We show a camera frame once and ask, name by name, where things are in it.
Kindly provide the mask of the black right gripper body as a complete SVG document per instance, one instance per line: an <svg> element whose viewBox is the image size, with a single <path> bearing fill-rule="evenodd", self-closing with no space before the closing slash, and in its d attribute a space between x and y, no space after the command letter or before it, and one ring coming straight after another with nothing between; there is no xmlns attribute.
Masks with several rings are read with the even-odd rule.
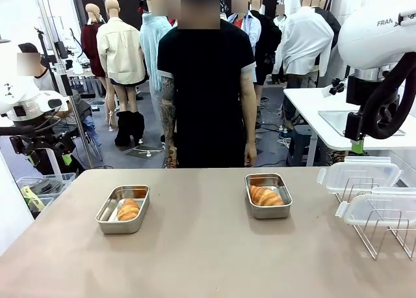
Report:
<svg viewBox="0 0 416 298"><path fill-rule="evenodd" d="M367 81L357 77L349 77L347 81L346 102L353 105L365 105L381 84L381 81Z"/></svg>

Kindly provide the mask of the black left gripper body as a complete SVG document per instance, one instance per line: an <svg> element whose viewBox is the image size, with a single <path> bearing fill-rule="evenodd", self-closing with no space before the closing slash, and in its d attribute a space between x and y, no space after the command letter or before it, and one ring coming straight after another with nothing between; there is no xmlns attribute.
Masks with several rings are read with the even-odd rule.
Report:
<svg viewBox="0 0 416 298"><path fill-rule="evenodd" d="M57 134L53 131L53 128L61 122L62 119L59 116L48 116L43 123L34 127L32 139L54 141Z"/></svg>

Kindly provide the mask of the person's right hand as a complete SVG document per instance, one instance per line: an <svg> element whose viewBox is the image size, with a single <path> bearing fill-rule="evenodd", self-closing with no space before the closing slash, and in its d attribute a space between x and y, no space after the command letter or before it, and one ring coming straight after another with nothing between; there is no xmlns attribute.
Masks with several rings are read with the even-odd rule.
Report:
<svg viewBox="0 0 416 298"><path fill-rule="evenodd" d="M177 168L177 150L175 146L166 148L164 157L164 167L166 169Z"/></svg>

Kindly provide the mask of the person's left hand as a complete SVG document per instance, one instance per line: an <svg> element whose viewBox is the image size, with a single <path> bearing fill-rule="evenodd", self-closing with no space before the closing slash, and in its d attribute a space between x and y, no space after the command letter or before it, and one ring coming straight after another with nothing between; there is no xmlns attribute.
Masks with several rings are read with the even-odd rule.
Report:
<svg viewBox="0 0 416 298"><path fill-rule="evenodd" d="M254 142L247 142L244 151L244 166L252 167L257 160L257 149Z"/></svg>

